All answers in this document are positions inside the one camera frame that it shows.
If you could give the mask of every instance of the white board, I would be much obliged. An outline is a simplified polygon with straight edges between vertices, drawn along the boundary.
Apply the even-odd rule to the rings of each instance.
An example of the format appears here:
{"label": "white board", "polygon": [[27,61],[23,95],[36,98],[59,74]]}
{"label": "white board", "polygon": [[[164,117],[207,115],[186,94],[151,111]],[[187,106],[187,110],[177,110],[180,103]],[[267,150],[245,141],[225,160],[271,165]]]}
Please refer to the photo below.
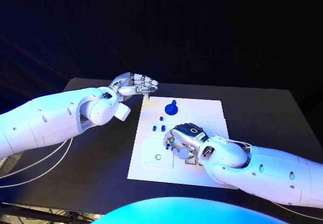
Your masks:
{"label": "white board", "polygon": [[[164,107],[173,100],[179,112],[170,116],[164,112]],[[229,138],[220,101],[164,97],[143,100],[128,179],[236,189],[232,185],[219,184],[212,180],[195,159],[180,160],[171,151],[166,150],[164,134],[176,125],[184,123],[200,126],[209,136],[216,133]]]}

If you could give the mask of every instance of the robotic arm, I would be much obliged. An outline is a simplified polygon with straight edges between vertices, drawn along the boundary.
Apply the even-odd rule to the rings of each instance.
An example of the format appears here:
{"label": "robotic arm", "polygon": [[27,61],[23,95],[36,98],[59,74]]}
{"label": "robotic arm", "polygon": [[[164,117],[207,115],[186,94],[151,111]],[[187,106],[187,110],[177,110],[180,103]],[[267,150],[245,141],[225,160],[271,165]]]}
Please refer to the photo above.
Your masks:
{"label": "robotic arm", "polygon": [[0,158],[58,144],[104,125],[115,116],[125,120],[130,108],[121,103],[131,95],[157,90],[157,81],[134,74],[121,74],[108,87],[62,92],[30,100],[0,115]]}
{"label": "robotic arm", "polygon": [[216,134],[209,138],[192,123],[166,133],[163,145],[180,159],[196,156],[218,183],[280,204],[323,208],[323,164]]}

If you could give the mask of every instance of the blue object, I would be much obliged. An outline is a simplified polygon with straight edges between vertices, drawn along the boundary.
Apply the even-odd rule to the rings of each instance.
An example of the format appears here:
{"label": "blue object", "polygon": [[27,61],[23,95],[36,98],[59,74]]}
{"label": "blue object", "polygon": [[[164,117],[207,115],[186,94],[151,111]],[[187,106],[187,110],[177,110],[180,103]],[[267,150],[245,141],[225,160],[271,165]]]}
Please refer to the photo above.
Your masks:
{"label": "blue object", "polygon": [[137,223],[261,223],[284,224],[281,220],[239,206],[187,197],[161,197],[125,205],[94,224]]}
{"label": "blue object", "polygon": [[164,107],[164,112],[169,114],[169,115],[174,115],[179,111],[179,108],[176,106],[176,100],[173,100],[171,104],[166,105]]}

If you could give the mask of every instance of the table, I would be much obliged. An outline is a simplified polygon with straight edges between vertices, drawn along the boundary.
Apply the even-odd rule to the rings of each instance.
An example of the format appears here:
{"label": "table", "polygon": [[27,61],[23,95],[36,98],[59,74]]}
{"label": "table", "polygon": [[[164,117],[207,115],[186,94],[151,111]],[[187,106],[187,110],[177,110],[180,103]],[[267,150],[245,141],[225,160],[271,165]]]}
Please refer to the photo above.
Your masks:
{"label": "table", "polygon": [[[109,83],[109,80],[73,78],[65,91],[108,86]],[[323,163],[320,143],[287,90],[160,84],[151,95],[220,100],[231,139],[280,149]],[[239,205],[287,222],[317,222],[241,190],[128,180],[141,101],[143,96],[133,96],[125,101],[131,113],[124,122],[112,118],[108,124],[88,129],[73,138],[60,164],[42,178],[21,186],[0,189],[0,201],[105,214],[144,199],[182,196]],[[14,170],[37,161],[56,147],[58,145],[27,150]],[[37,166],[0,180],[0,185],[21,182],[42,174],[56,163],[65,150],[66,146]],[[294,206],[291,209],[323,217],[321,209]]]}

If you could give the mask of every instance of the blue cap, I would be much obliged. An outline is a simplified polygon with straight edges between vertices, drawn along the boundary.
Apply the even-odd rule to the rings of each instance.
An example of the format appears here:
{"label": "blue cap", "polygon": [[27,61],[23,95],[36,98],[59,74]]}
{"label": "blue cap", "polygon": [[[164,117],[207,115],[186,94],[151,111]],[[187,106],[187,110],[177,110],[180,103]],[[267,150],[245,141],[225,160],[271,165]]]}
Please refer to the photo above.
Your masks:
{"label": "blue cap", "polygon": [[164,107],[164,112],[169,114],[169,115],[174,115],[179,111],[179,108],[176,106],[176,100],[173,100],[171,104],[166,105]]}

